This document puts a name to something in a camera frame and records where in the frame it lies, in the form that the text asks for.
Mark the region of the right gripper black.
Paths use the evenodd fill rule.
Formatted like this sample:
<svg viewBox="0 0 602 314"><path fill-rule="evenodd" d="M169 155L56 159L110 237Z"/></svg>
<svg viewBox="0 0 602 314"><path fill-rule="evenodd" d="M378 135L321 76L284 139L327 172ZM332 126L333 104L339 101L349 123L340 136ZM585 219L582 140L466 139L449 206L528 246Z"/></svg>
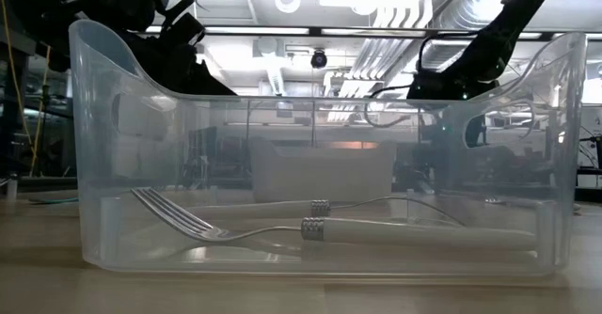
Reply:
<svg viewBox="0 0 602 314"><path fill-rule="evenodd" d="M408 100L467 101L499 86L498 80L478 81L466 76L420 70L414 75L406 98ZM469 148L486 143L485 115L473 118L468 124L465 141Z"/></svg>

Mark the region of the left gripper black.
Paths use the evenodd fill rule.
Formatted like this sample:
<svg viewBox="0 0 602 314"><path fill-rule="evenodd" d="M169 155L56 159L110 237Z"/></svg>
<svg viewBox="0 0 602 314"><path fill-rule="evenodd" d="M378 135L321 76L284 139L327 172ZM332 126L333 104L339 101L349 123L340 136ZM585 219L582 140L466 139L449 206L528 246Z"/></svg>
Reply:
<svg viewBox="0 0 602 314"><path fill-rule="evenodd" d="M99 0L110 11L119 28L144 32L156 13L164 16L160 37L188 43L169 44L158 38L142 39L139 64L157 84L187 95L235 96L229 87L214 78L204 61L197 62L194 46L205 36L205 27L184 11L196 0L180 0L169 7L169 0Z"/></svg>

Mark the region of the white-handled metal fork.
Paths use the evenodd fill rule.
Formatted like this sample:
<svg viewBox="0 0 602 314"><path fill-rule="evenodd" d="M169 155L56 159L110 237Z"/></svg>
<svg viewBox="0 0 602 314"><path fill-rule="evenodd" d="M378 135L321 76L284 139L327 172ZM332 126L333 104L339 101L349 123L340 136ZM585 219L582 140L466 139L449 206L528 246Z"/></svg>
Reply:
<svg viewBox="0 0 602 314"><path fill-rule="evenodd" d="M426 201L407 196L381 196L357 203L333 203L325 199L313 199L228 206L194 206L187 208L187 210L194 215L206 215L207 217L217 219L328 217L334 210L353 209L381 201L398 200L405 201L406 203L416 203L438 212L455 222L458 226L464 227L466 225L458 218Z"/></svg>
<svg viewBox="0 0 602 314"><path fill-rule="evenodd" d="M204 243L229 243L268 232L296 232L305 241L375 245L464 247L504 251L534 251L534 234L509 229L427 227L367 220L332 218L326 200L286 201L268 205L276 213L310 212L297 227L275 226L249 231L215 227L154 189L134 188L131 193L151 213L182 235Z"/></svg>

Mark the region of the clear plastic bin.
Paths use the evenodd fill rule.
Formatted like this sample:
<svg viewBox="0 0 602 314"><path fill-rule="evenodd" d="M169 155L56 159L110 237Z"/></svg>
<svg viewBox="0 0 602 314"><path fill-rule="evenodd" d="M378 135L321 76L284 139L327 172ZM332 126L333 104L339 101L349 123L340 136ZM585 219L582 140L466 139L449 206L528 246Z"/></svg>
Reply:
<svg viewBox="0 0 602 314"><path fill-rule="evenodd" d="M577 179L586 37L563 34L523 73L469 101L194 96L142 70L109 28L70 29L84 259L109 270L280 275L546 275L568 260ZM467 124L485 115L486 143ZM438 207L466 228L521 230L534 251L305 241L268 232L229 243L190 239L131 193L152 188L186 209L274 203L253 196L249 140L324 148L328 141L396 144L391 193ZM217 219L231 231L297 227L300 218ZM431 209L381 201L332 218L460 227Z"/></svg>

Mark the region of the orange plastic bin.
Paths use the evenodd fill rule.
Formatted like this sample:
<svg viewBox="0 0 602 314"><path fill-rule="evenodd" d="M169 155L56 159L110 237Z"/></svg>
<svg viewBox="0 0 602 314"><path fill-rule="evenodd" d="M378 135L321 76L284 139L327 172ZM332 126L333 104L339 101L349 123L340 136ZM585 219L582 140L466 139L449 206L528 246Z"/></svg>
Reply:
<svg viewBox="0 0 602 314"><path fill-rule="evenodd" d="M328 141L323 146L329 149L375 149L379 144L367 141Z"/></svg>

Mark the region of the white plastic bin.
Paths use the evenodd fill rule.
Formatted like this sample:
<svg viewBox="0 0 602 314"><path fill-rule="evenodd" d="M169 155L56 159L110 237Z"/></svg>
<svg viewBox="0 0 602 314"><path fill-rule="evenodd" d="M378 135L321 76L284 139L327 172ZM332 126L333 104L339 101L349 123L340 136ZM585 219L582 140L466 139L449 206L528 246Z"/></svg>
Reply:
<svg viewBox="0 0 602 314"><path fill-rule="evenodd" d="M249 140L253 196L278 202L322 199L358 202L391 193L396 144L368 149L276 147Z"/></svg>

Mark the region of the overhead frame beam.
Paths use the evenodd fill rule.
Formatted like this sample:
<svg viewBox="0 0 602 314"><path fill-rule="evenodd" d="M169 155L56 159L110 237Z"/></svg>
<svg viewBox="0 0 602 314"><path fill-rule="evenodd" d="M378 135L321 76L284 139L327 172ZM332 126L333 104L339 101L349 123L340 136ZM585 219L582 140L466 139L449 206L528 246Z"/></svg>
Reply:
<svg viewBox="0 0 602 314"><path fill-rule="evenodd" d="M435 34L453 34L471 37L475 31L436 30L419 28L363 28L363 27L299 27L261 25L209 25L205 27L208 36L308 36L337 38L379 38L379 39L422 39Z"/></svg>

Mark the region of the black equipment stand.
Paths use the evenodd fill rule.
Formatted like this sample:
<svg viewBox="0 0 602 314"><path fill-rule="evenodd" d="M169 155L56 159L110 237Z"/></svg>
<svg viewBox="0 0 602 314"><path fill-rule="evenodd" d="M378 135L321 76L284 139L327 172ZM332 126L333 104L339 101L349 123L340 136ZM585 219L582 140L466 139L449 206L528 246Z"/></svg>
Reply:
<svg viewBox="0 0 602 314"><path fill-rule="evenodd" d="M602 206L602 134L580 138L575 201Z"/></svg>

